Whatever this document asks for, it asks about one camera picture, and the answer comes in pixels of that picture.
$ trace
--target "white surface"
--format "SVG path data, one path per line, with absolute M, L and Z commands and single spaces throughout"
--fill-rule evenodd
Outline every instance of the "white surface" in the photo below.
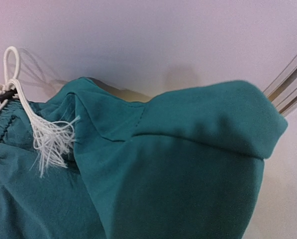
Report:
M 297 0 L 3 0 L 1 80 L 9 45 L 52 67 L 21 75 L 35 101 L 84 75 L 151 96 L 232 79 L 264 90 L 297 54 Z
M 273 156 L 266 160 L 255 213 L 245 239 L 297 239 L 297 109 Z

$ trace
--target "teal pants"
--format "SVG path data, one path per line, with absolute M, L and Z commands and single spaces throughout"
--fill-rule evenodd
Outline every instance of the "teal pants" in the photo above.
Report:
M 39 177 L 18 101 L 0 113 L 0 239 L 240 239 L 287 122 L 235 81 L 128 103 L 88 78 L 47 103 L 75 123 L 68 168 Z

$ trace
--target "teal garment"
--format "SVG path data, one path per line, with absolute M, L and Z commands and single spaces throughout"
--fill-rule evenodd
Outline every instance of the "teal garment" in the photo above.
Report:
M 76 142 L 69 168 L 40 179 L 28 118 L 17 101 L 3 110 L 0 238 L 240 239 L 287 127 L 243 81 L 128 103 L 80 78 L 31 106 L 80 116 Z

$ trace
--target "black toggle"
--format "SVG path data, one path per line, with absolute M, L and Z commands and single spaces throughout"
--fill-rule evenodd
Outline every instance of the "black toggle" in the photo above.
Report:
M 12 100 L 12 97 L 17 93 L 17 89 L 6 91 L 0 95 L 0 103 L 2 103 L 4 100 Z

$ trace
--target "drawstring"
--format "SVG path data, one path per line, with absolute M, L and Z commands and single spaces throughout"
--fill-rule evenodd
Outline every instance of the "drawstring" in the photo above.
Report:
M 15 55 L 15 71 L 12 78 L 9 78 L 7 60 L 10 52 Z M 74 143 L 73 123 L 79 119 L 76 117 L 72 122 L 56 121 L 49 122 L 36 115 L 30 107 L 28 100 L 24 96 L 21 84 L 17 79 L 20 71 L 20 56 L 18 50 L 11 46 L 8 47 L 3 57 L 4 85 L 0 84 L 0 96 L 6 92 L 16 89 L 17 94 L 13 96 L 19 99 L 24 111 L 26 112 L 33 130 L 33 147 L 38 150 L 40 177 L 49 166 L 59 166 L 66 168 L 67 165 L 62 157 L 68 154 Z M 8 103 L 8 99 L 0 104 L 0 111 Z

